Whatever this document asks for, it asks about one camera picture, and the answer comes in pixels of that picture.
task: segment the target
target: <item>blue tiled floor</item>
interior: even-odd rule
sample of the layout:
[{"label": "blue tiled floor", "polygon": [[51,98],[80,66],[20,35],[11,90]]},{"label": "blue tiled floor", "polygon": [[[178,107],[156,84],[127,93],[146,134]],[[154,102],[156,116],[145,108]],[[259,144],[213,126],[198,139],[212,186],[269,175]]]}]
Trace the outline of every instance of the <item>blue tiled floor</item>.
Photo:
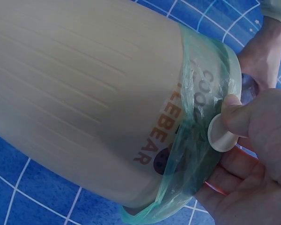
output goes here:
[{"label": "blue tiled floor", "polygon": [[[256,0],[134,1],[224,41],[235,52],[241,51],[262,23]],[[281,89],[281,68],[277,88]],[[0,138],[0,225],[7,218],[7,225],[123,225],[118,207],[28,161]],[[158,223],[171,224],[213,225],[214,221],[193,198],[177,214]]]}]

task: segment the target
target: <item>orange lettering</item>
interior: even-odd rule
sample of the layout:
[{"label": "orange lettering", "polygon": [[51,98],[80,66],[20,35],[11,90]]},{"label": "orange lettering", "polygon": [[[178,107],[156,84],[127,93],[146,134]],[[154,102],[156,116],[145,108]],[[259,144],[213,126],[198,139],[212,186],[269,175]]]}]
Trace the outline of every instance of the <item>orange lettering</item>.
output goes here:
[{"label": "orange lettering", "polygon": [[156,128],[156,127],[153,128],[153,130],[152,130],[150,136],[153,137],[155,133],[156,133],[156,137],[155,137],[155,138],[156,138],[157,140],[158,140],[158,138],[161,136],[160,142],[164,142],[165,139],[166,139],[166,137],[168,136],[167,133],[163,132],[162,130],[160,130],[160,129]]},{"label": "orange lettering", "polygon": [[147,156],[146,154],[144,154],[142,152],[139,152],[139,155],[140,155],[140,158],[134,158],[133,161],[139,161],[140,164],[147,165],[152,159],[152,157]]},{"label": "orange lettering", "polygon": [[173,127],[174,123],[175,123],[175,121],[171,117],[168,117],[165,114],[161,114],[157,124],[161,128],[164,128],[166,130],[170,130]]},{"label": "orange lettering", "polygon": [[179,92],[174,91],[170,99],[173,101],[175,97],[181,98],[181,95]]},{"label": "orange lettering", "polygon": [[167,104],[167,106],[165,107],[164,111],[167,112],[170,108],[171,108],[170,114],[171,114],[171,115],[174,115],[174,114],[175,114],[175,115],[174,115],[175,118],[178,118],[179,114],[181,113],[181,109],[180,109],[178,106],[172,104],[171,102],[168,102],[168,104]]},{"label": "orange lettering", "polygon": [[157,152],[158,148],[154,144],[154,142],[150,138],[148,138],[147,141],[148,141],[148,143],[147,143],[146,147],[142,147],[141,150]]}]

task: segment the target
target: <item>fingernail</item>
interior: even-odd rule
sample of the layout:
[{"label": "fingernail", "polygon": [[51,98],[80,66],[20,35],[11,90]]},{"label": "fingernail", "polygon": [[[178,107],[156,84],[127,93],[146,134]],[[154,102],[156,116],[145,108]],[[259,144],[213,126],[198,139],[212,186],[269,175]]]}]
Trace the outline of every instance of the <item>fingernail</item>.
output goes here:
[{"label": "fingernail", "polygon": [[224,102],[222,104],[222,108],[227,108],[233,105],[241,105],[242,103],[238,99],[236,95],[230,94],[227,95],[224,99]]}]

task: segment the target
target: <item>beige bottle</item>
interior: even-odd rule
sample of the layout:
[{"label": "beige bottle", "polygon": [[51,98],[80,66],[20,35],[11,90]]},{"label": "beige bottle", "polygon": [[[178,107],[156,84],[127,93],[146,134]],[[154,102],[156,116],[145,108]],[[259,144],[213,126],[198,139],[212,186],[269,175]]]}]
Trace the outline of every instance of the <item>beige bottle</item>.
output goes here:
[{"label": "beige bottle", "polygon": [[[194,68],[214,82],[203,89],[217,89],[220,57],[191,38]],[[83,188],[144,207],[183,117],[182,63],[179,25],[129,0],[0,0],[0,136]]]}]

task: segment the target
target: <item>finger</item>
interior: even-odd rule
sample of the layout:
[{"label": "finger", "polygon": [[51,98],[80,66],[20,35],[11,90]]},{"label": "finger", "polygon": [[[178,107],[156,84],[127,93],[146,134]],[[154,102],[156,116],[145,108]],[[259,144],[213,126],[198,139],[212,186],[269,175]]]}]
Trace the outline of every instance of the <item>finger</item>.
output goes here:
[{"label": "finger", "polygon": [[259,165],[259,160],[235,146],[223,154],[219,164],[229,173],[244,180]]},{"label": "finger", "polygon": [[208,178],[207,183],[224,195],[228,195],[235,191],[242,181],[221,166],[217,166]]},{"label": "finger", "polygon": [[250,104],[242,106],[237,96],[226,96],[222,104],[222,121],[230,132],[247,137],[250,117]]},{"label": "finger", "polygon": [[212,217],[216,214],[217,206],[225,198],[224,195],[213,190],[207,184],[197,192],[195,198],[201,203],[201,205],[210,213]]},{"label": "finger", "polygon": [[245,149],[248,149],[252,152],[254,152],[254,149],[252,147],[252,144],[251,144],[251,141],[249,138],[243,138],[243,137],[240,137],[238,139],[238,142],[237,142],[239,145],[241,145],[242,147],[244,147]]}]

